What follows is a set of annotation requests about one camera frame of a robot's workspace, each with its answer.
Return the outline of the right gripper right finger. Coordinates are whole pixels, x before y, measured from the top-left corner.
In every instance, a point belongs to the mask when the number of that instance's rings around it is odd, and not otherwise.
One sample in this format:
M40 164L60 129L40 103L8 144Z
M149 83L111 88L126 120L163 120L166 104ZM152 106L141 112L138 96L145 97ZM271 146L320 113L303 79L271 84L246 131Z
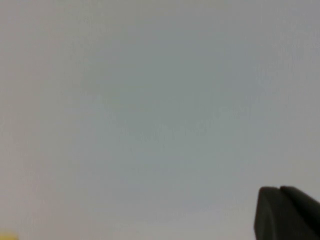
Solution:
M290 199L308 227L320 237L320 203L293 186L281 186L280 190Z

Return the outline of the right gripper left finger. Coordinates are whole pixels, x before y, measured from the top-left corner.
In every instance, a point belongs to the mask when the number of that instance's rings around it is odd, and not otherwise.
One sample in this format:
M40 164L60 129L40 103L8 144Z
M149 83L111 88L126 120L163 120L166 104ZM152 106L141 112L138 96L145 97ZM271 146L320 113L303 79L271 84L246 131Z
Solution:
M294 217L294 206L280 189L262 187L259 190L254 220L257 240L291 239Z

